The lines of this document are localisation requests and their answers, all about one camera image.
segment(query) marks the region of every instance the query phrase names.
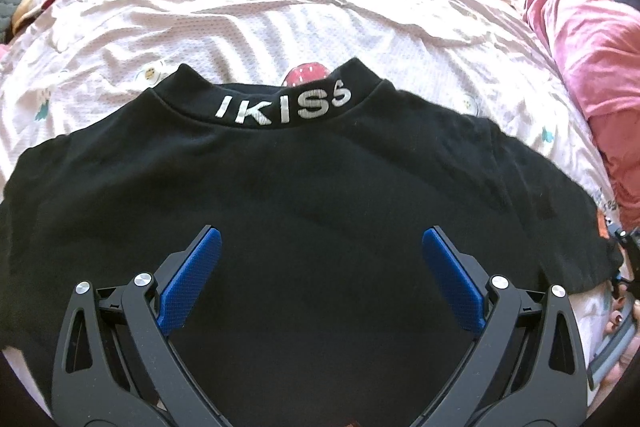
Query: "t-shirt sleeve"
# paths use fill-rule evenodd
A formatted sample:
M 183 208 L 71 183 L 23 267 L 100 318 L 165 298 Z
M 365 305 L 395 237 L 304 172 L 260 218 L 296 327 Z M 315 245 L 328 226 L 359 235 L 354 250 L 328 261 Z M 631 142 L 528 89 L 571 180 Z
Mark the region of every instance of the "t-shirt sleeve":
M 28 248 L 31 233 L 38 225 L 38 208 L 46 198 L 50 182 L 65 155 L 69 137 L 58 136 L 27 149 L 20 157 L 4 187 L 0 203 L 0 344 L 11 343 L 16 318 L 28 313 L 16 298 L 17 287 L 28 283 L 16 275 L 22 252 Z M 20 233 L 14 224 L 20 222 Z
M 601 237 L 592 198 L 548 159 L 491 126 L 498 169 L 546 283 L 580 293 L 613 277 L 623 257 L 614 240 Z

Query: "human hand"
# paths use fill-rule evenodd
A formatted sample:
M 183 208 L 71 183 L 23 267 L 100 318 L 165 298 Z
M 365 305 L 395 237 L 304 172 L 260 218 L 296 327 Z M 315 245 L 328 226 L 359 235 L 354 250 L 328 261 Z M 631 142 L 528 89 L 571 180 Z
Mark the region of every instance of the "human hand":
M 625 303 L 626 288 L 621 288 L 620 298 L 613 299 L 612 309 L 613 311 L 609 315 L 609 322 L 605 327 L 605 334 L 613 333 L 616 328 L 622 323 L 622 313 L 620 310 Z M 634 303 L 633 309 L 634 318 L 636 324 L 640 323 L 640 301 Z M 588 414 L 591 414 L 596 407 L 598 407 L 604 399 L 609 396 L 609 393 L 613 390 L 614 386 L 620 381 L 623 373 L 631 363 L 631 360 L 636 355 L 638 348 L 640 347 L 640 327 L 636 326 L 636 335 L 631 340 L 631 343 L 625 349 L 625 352 L 620 356 L 620 359 L 611 368 L 607 376 L 602 380 L 600 388 L 593 399 L 592 404 L 589 406 Z

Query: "blue gripper pad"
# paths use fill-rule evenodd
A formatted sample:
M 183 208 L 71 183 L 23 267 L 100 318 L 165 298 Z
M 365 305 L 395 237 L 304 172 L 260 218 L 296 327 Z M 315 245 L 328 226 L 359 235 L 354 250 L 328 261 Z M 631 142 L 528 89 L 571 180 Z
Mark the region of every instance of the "blue gripper pad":
M 486 324 L 484 299 L 480 290 L 433 229 L 427 230 L 422 236 L 422 255 L 460 327 L 478 338 Z
M 185 320 L 218 264 L 222 251 L 220 232 L 210 229 L 166 286 L 160 296 L 158 327 L 164 336 L 184 326 Z

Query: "bed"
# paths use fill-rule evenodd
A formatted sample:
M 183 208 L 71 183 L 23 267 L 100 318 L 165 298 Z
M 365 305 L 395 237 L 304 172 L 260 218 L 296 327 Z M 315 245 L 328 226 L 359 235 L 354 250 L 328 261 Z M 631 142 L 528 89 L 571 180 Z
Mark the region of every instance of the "bed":
M 214 83 L 279 86 L 353 56 L 399 89 L 495 121 L 618 219 L 584 117 L 503 0 L 56 0 L 0 59 L 0 186 L 24 150 L 95 123 L 181 62 Z M 604 284 L 572 296 L 587 360 L 609 300 Z

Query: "strawberry print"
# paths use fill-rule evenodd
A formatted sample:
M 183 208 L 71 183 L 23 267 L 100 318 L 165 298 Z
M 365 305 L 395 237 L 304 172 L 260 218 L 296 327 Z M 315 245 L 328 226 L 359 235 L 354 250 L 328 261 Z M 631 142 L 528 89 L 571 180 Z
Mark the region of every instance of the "strawberry print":
M 329 76 L 331 71 L 325 68 L 319 62 L 308 62 L 300 64 L 287 73 L 284 78 L 283 86 L 294 87 L 314 80 L 321 80 Z

